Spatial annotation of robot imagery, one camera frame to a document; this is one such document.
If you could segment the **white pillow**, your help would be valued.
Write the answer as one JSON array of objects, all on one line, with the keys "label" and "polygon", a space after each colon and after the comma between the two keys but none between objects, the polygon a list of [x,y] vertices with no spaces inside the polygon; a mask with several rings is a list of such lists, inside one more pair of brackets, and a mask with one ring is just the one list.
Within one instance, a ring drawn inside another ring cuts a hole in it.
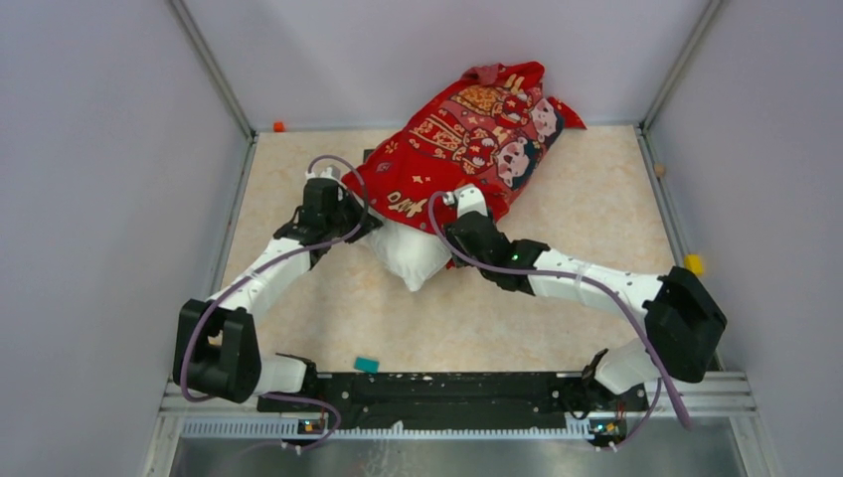
[{"label": "white pillow", "polygon": [[436,235],[386,219],[364,237],[366,246],[387,271],[400,278],[410,292],[419,291],[451,259],[450,251]]}]

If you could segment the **red patterned pillowcase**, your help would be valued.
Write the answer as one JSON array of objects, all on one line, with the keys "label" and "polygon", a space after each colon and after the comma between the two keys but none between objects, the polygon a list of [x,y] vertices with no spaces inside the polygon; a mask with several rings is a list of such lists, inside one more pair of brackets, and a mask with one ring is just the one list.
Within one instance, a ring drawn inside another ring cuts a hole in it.
[{"label": "red patterned pillowcase", "polygon": [[454,209],[434,198],[466,185],[484,194],[494,219],[508,214],[552,145],[580,116],[543,91],[538,62],[474,67],[384,140],[344,185],[386,219],[430,233]]}]

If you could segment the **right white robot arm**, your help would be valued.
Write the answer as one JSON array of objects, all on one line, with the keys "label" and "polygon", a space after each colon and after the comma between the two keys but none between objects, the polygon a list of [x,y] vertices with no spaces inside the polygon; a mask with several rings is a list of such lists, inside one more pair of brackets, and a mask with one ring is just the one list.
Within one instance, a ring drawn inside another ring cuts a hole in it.
[{"label": "right white robot arm", "polygon": [[477,268],[499,288],[571,300],[617,313],[632,327],[628,344],[602,351],[584,371],[583,395],[609,409],[631,388],[661,378],[668,384],[704,380],[728,320],[692,271],[621,271],[564,254],[548,244],[509,240],[477,212],[437,230],[459,265]]}]

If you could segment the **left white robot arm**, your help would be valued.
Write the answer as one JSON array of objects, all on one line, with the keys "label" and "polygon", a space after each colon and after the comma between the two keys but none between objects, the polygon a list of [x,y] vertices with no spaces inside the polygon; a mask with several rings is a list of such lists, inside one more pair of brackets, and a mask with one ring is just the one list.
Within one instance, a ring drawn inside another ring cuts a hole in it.
[{"label": "left white robot arm", "polygon": [[181,308],[172,380],[190,402],[220,398],[242,403],[280,393],[295,410],[315,405],[319,386],[310,365],[259,348],[259,323],[284,291],[309,272],[332,246],[352,243],[383,222],[338,180],[310,178],[291,219],[232,283]]}]

